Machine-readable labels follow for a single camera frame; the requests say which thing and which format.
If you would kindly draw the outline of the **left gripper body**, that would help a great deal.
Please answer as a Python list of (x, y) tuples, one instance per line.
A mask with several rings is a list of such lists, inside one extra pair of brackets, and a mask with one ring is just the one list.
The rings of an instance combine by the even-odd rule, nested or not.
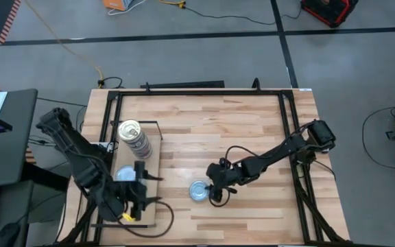
[(114, 221), (124, 218), (128, 209), (131, 221), (140, 221), (145, 210), (147, 186), (141, 182), (145, 171), (144, 161), (135, 161), (134, 165), (124, 165), (115, 174), (115, 184), (118, 186), (116, 199), (118, 209), (113, 209)]

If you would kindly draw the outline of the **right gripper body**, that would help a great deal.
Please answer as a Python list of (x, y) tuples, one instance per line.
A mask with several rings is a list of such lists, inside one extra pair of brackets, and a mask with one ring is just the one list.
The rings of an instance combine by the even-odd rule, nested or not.
[(207, 168), (206, 175), (211, 180), (211, 184), (208, 187), (209, 189), (222, 189), (234, 185), (245, 185), (245, 176), (237, 163), (231, 168), (211, 163)]

